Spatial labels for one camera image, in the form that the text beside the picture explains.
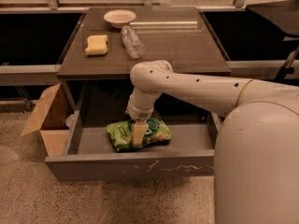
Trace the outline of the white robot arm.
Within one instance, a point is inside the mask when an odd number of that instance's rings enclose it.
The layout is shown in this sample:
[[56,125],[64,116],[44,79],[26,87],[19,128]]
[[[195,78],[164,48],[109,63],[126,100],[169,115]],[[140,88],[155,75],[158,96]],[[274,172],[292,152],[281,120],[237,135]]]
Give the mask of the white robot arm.
[[136,64],[127,112],[148,119],[165,93],[223,118],[214,154],[215,224],[299,224],[299,88]]

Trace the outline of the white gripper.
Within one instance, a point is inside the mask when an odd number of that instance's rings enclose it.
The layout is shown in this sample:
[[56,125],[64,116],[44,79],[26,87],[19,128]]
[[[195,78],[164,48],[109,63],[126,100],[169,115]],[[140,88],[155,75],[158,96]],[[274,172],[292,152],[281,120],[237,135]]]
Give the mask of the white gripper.
[[147,130],[145,121],[151,117],[155,102],[161,97],[160,92],[144,92],[134,88],[129,97],[126,113],[131,119],[136,120],[133,124],[133,147],[141,147]]

